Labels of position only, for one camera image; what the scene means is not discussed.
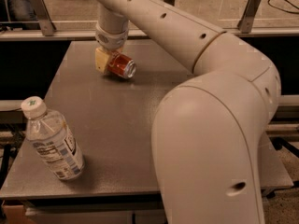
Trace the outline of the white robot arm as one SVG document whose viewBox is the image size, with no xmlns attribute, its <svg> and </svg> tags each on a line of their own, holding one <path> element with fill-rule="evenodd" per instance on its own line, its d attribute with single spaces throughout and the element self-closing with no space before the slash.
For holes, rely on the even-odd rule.
<svg viewBox="0 0 299 224">
<path fill-rule="evenodd" d="M 125 41 L 131 21 L 194 77 L 160 102 L 152 157 L 169 224 L 264 224 L 258 146 L 278 109 L 278 70 L 220 27 L 161 0 L 97 0 L 96 38 Z"/>
</svg>

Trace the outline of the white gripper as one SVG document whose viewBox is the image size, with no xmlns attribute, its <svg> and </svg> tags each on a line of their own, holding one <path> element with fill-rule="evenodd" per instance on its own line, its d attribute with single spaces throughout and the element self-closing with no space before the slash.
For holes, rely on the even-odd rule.
<svg viewBox="0 0 299 224">
<path fill-rule="evenodd" d="M 129 33 L 128 23 L 119 26 L 115 31 L 107 31 L 100 26 L 99 23 L 95 26 L 95 38 L 102 47 L 95 49 L 95 67 L 96 69 L 105 74 L 107 66 L 111 60 L 111 52 L 109 50 L 116 50 L 122 53 L 125 41 Z"/>
</svg>

